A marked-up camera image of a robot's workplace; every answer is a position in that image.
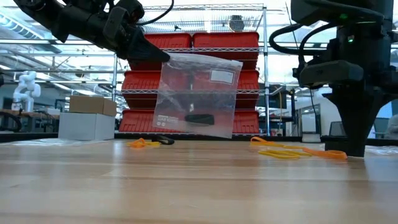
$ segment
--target ceiling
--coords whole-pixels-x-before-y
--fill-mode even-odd
[[[222,0],[217,1],[217,4],[241,4],[242,0]],[[141,3],[146,6],[161,6],[168,5],[169,1],[164,0],[151,0],[151,1],[141,1]],[[175,0],[175,5],[189,5],[189,4],[211,4],[214,0]],[[287,13],[286,5],[290,6],[290,1],[275,1],[275,0],[253,0],[250,3],[261,3],[267,6],[268,12],[266,16],[267,20],[267,34],[268,36],[277,29],[287,26],[290,24],[289,16]],[[144,20],[151,19],[158,16],[161,11],[146,11],[146,16]],[[51,33],[41,26],[36,21],[33,21],[29,16],[24,14],[18,7],[16,7],[13,0],[1,0],[0,1],[0,15],[6,15],[7,17],[15,19],[15,21],[22,24],[24,27],[28,28],[32,33],[35,33],[41,39],[53,39]],[[145,26],[146,32],[175,32],[175,26],[183,28],[184,32],[194,32],[199,30],[205,31],[222,31],[225,29],[223,21],[227,21],[231,15],[240,14],[243,16],[243,21],[245,21],[246,30],[257,30],[260,35],[260,41],[264,40],[264,29],[262,28],[262,11],[172,11],[170,14],[165,16],[163,19],[159,20],[154,24]],[[310,32],[313,27],[303,27],[297,32],[295,32],[295,37],[297,41],[300,41],[308,32]],[[335,30],[326,30],[320,34],[314,35],[310,42],[328,42],[329,39],[334,38]],[[5,27],[0,26],[0,38],[2,39],[23,39],[25,38],[21,33],[16,33]],[[292,34],[287,34],[281,36],[277,39],[279,42],[294,42],[294,36]],[[112,70],[114,67],[114,59],[112,53],[107,50],[100,49],[93,45],[54,45],[56,49],[38,49],[32,45],[1,45],[0,53],[4,52],[4,48],[12,48],[23,52],[31,57],[40,60],[49,65],[55,65],[62,70],[109,70],[109,73],[104,74],[87,74],[84,78],[78,78],[74,73],[59,73],[51,74],[54,78],[64,78],[66,80],[112,80],[113,74]],[[64,57],[57,56],[55,59],[50,56],[34,56],[34,53],[41,53],[43,51],[61,51],[62,54],[81,54],[82,52],[86,54],[105,54],[107,57]],[[7,65],[8,67],[17,68],[19,62],[22,63],[26,58],[21,58],[20,56],[9,57],[10,60],[15,59],[15,63]],[[261,74],[264,72],[264,61],[263,57],[259,58],[258,67]],[[29,65],[37,68],[40,65],[35,63],[30,63]],[[288,55],[270,55],[268,58],[268,71],[269,71],[269,81],[273,83],[296,83],[296,79],[291,77],[292,67],[297,66],[297,58]],[[127,70],[128,63],[123,60],[119,60],[118,67],[120,70]],[[124,76],[122,74],[118,75],[118,81],[123,81]]]

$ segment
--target metal shelf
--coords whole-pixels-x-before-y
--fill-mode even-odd
[[[209,93],[209,90],[175,90],[179,93]],[[265,90],[236,90],[237,94],[264,94]],[[158,90],[122,90],[122,94],[157,94]],[[212,91],[212,93],[225,93],[225,91]]]
[[[165,52],[264,52],[263,47],[255,48],[176,48],[162,49]]]
[[[119,132],[120,134],[141,134],[141,135],[174,135],[174,136],[202,136],[202,134],[194,134],[194,133],[141,133],[141,132]],[[259,133],[248,133],[248,134],[232,134],[233,136],[267,136],[266,134]]]
[[[145,11],[164,11],[170,6],[145,6]],[[197,4],[197,5],[181,5],[174,6],[173,10],[197,10],[197,9],[219,9],[219,10],[230,10],[230,9],[242,9],[242,10],[255,10],[262,11],[264,7],[261,3],[256,4]]]
[[[144,7],[140,20],[154,19],[169,6]],[[167,16],[143,28],[146,34],[197,32],[255,32],[262,22],[263,4],[198,4],[174,6]]]

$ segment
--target black robotic arm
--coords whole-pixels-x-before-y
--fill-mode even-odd
[[[63,1],[65,5],[57,0],[14,0],[24,13],[51,30],[62,42],[74,35],[129,61],[166,62],[170,59],[167,53],[146,40],[137,26],[144,16],[139,1],[120,0],[116,5],[113,0]],[[104,12],[107,3],[109,12]]]
[[[393,0],[291,0],[296,24],[275,31],[271,46],[279,52],[298,55],[293,76],[309,89],[329,85],[324,94],[340,113],[347,140],[326,149],[364,156],[365,143],[380,108],[398,98],[397,68],[390,66],[391,44],[398,41],[392,31]],[[309,26],[317,21],[328,24],[309,32],[299,49],[276,44],[278,35]],[[305,50],[306,41],[318,32],[337,27],[336,38],[325,50]],[[304,55],[312,55],[306,62]]]

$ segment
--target red bin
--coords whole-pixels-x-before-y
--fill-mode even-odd
[[[215,122],[224,122],[222,114],[214,114]],[[154,110],[124,110],[123,120],[120,124],[120,132],[133,133],[179,133],[169,129],[154,128],[152,122]],[[235,111],[233,133],[237,134],[257,134],[259,133],[259,114],[257,111]]]
[[[162,49],[181,49],[192,47],[192,37],[190,34],[146,34],[145,38],[158,48]],[[141,62],[137,65],[130,63],[132,70],[161,70],[160,62]]]
[[[159,88],[161,71],[129,71],[124,74],[125,78],[122,90],[157,90]],[[188,85],[185,78],[180,78],[181,88],[186,89]],[[256,70],[243,70],[239,76],[238,90],[258,90],[259,72]],[[219,83],[209,83],[209,74],[197,74],[193,82],[195,90],[219,90]],[[254,109],[258,94],[237,94],[236,109]],[[127,105],[133,108],[155,108],[157,94],[136,93],[123,94]]]
[[[257,32],[239,33],[197,33],[193,35],[194,48],[259,48],[259,34]],[[196,52],[228,60],[240,60],[243,69],[256,69],[259,52]]]

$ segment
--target clear plastic bag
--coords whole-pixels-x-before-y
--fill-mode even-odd
[[[97,144],[105,141],[74,141],[67,139],[58,139],[58,138],[50,138],[50,139],[36,139],[30,141],[15,141],[2,143],[0,146],[8,145],[8,146],[82,146],[85,144]]]
[[[162,66],[153,125],[231,138],[242,63],[195,54],[170,54]]]
[[[398,155],[397,146],[366,146],[365,152],[379,156]]]

